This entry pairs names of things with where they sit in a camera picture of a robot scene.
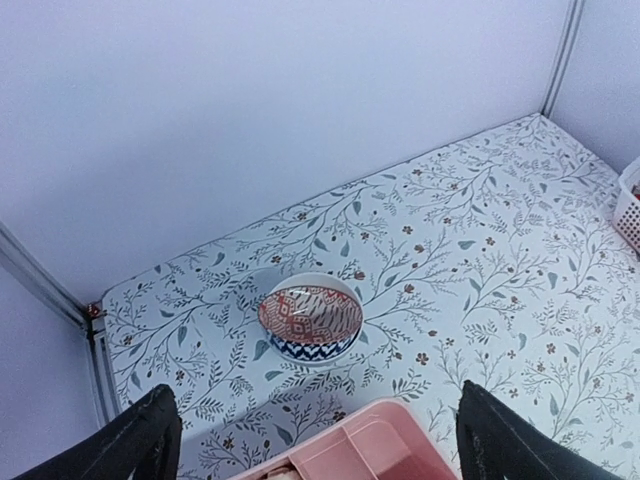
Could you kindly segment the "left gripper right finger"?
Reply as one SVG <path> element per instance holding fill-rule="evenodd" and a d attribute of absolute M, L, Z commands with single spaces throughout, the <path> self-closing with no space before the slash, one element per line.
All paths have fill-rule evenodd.
<path fill-rule="evenodd" d="M 608 472 L 555 443 L 480 385 L 464 382 L 456 414 L 464 479 L 606 479 Z"/>

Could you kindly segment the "small patterned bowl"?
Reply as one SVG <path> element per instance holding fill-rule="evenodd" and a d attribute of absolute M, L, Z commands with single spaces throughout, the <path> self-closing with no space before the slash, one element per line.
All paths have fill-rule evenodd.
<path fill-rule="evenodd" d="M 313 366 L 349 352 L 362 331 L 364 313 L 358 295 L 345 282 L 308 272 L 277 284 L 262 300 L 258 319 L 278 354 Z"/>

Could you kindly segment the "pink divided organizer box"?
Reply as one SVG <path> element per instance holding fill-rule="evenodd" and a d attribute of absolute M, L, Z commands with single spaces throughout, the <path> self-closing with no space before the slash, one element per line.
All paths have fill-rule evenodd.
<path fill-rule="evenodd" d="M 450 462 L 401 402 L 376 400 L 237 479 L 293 466 L 301 479 L 455 479 Z"/>

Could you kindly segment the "white plastic laundry basket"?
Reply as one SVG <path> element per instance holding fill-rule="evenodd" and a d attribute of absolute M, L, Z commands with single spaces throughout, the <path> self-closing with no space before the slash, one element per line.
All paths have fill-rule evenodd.
<path fill-rule="evenodd" d="M 639 253 L 639 168 L 637 157 L 624 168 L 618 178 L 619 195 L 613 215 L 613 226 L 621 237 Z"/>

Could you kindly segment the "floral patterned table mat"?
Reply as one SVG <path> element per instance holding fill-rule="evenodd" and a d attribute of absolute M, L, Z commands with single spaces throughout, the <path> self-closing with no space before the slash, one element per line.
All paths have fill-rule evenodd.
<path fill-rule="evenodd" d="M 381 397 L 455 461 L 469 380 L 635 479 L 639 262 L 612 225 L 618 193 L 610 166 L 531 115 L 291 206 L 105 294 L 118 399 L 171 386 L 180 477 L 225 479 Z M 342 280 L 364 312 L 319 368 L 278 355 L 258 322 L 303 272 Z"/>

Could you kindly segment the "cream underwear navy trim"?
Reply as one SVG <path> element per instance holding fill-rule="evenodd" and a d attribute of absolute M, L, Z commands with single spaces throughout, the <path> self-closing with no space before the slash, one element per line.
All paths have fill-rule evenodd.
<path fill-rule="evenodd" d="M 267 480 L 300 480 L 301 476 L 293 466 L 286 465 L 268 472 L 266 479 Z"/>

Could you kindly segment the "right aluminium frame post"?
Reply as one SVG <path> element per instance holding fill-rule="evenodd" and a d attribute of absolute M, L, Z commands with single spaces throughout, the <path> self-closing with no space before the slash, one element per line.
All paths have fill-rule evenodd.
<path fill-rule="evenodd" d="M 578 37 L 585 3 L 585 0 L 571 0 L 568 4 L 550 78 L 540 106 L 540 113 L 546 118 L 551 117 L 557 102 L 571 54 Z"/>

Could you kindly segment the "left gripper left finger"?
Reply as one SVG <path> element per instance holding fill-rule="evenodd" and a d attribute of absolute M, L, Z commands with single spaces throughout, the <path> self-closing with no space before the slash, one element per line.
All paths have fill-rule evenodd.
<path fill-rule="evenodd" d="M 175 479 L 182 420 L 173 390 L 153 387 L 101 430 L 20 479 Z"/>

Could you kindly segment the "left aluminium frame post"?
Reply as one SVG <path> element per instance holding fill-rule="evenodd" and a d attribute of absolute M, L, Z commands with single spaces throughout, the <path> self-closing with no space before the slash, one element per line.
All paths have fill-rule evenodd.
<path fill-rule="evenodd" d="M 1 266 L 36 299 L 83 335 L 98 422 L 103 426 L 113 420 L 121 413 L 121 407 L 108 355 L 102 304 L 81 303 L 36 260 L 6 225 L 1 226 Z"/>

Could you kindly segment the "aluminium frame post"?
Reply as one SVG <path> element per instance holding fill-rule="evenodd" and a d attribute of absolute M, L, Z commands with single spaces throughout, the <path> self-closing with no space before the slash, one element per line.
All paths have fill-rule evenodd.
<path fill-rule="evenodd" d="M 6 225 L 1 226 L 1 266 L 36 299 L 83 335 L 98 422 L 103 426 L 113 420 L 121 413 L 121 407 L 108 355 L 102 304 L 81 303 L 36 260 Z"/>
<path fill-rule="evenodd" d="M 540 113 L 546 118 L 551 117 L 557 102 L 571 54 L 578 37 L 585 3 L 585 0 L 571 0 L 568 4 L 550 78 L 540 106 Z"/>

